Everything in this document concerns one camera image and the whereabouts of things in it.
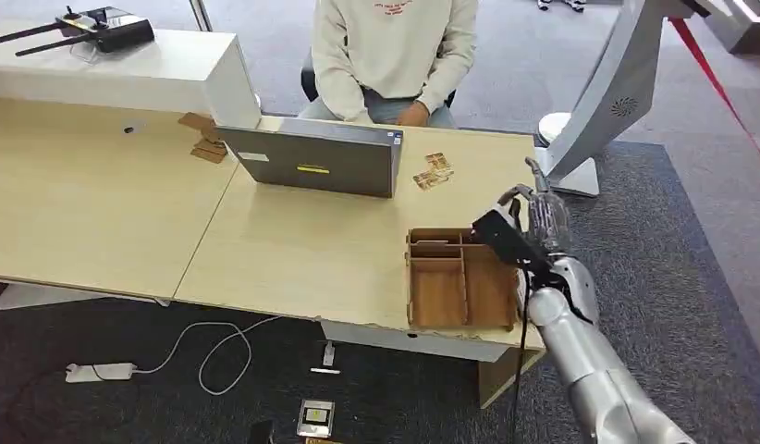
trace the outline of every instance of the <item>wooden organizer box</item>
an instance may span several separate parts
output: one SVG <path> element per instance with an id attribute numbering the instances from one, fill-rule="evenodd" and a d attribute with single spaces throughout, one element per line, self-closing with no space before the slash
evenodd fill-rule
<path id="1" fill-rule="evenodd" d="M 468 228 L 415 228 L 407 243 L 411 326 L 513 329 L 517 268 L 500 262 Z"/>

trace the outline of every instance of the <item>yellow sticker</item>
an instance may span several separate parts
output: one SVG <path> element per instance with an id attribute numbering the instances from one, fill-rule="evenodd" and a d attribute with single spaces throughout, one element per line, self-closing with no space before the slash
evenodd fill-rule
<path id="1" fill-rule="evenodd" d="M 324 423 L 328 417 L 328 411 L 321 409 L 307 409 L 306 420 L 315 423 Z"/>
<path id="2" fill-rule="evenodd" d="M 328 171 L 327 169 L 323 168 L 322 166 L 316 166 L 316 165 L 299 165 L 296 166 L 296 169 L 299 171 L 306 171 L 309 173 L 320 173 L 320 174 L 330 174 L 331 171 Z"/>

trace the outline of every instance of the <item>laptop lid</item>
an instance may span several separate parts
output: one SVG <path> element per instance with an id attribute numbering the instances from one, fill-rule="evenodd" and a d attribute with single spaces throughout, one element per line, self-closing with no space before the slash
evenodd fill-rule
<path id="1" fill-rule="evenodd" d="M 392 197 L 391 146 L 321 136 L 216 127 L 258 182 Z"/>

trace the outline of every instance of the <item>desk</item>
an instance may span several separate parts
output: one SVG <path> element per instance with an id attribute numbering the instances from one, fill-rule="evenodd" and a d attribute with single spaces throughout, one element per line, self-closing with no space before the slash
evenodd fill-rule
<path id="1" fill-rule="evenodd" d="M 180 116 L 0 99 L 0 280 L 173 297 L 236 169 Z"/>
<path id="2" fill-rule="evenodd" d="M 277 130 L 281 121 L 264 117 L 259 128 Z M 422 191 L 412 177 L 436 152 L 455 174 Z M 335 340 L 499 359 L 481 364 L 488 405 L 512 379 L 521 326 L 412 331 L 405 236 L 411 228 L 469 227 L 511 184 L 533 182 L 525 155 L 533 155 L 529 136 L 406 128 L 392 200 L 258 185 L 239 167 L 175 299 L 315 319 Z M 527 345 L 529 365 L 544 348 L 534 329 Z"/>
<path id="3" fill-rule="evenodd" d="M 405 129 L 383 200 L 258 186 L 229 158 L 189 155 L 200 135 L 179 117 L 0 99 L 0 280 L 312 319 L 330 339 L 483 361 L 484 407 L 510 385 L 520 326 L 410 330 L 405 235 L 468 227 L 531 182 L 529 137 Z M 434 152 L 455 175 L 421 191 L 411 178 Z M 544 352 L 534 328 L 527 345 L 525 368 Z"/>

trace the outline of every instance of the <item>gray laptop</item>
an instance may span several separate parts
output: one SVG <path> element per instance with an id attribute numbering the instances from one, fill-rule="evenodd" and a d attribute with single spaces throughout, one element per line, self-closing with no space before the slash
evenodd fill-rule
<path id="1" fill-rule="evenodd" d="M 403 132 L 286 118 L 278 132 L 216 127 L 258 182 L 390 198 Z"/>

